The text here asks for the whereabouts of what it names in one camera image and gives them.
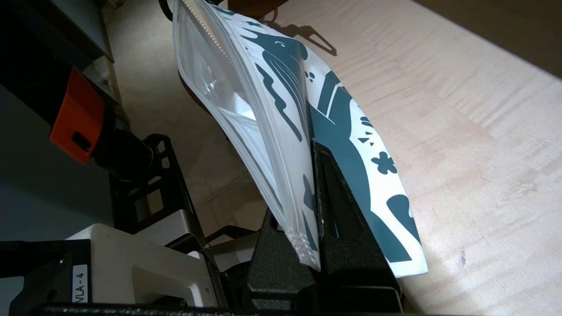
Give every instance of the wooden surface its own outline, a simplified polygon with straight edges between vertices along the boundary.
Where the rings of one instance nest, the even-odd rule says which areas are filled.
[[[303,41],[393,155],[429,265],[401,280],[421,312],[562,310],[560,79],[406,0],[290,0],[272,25],[335,47]]]

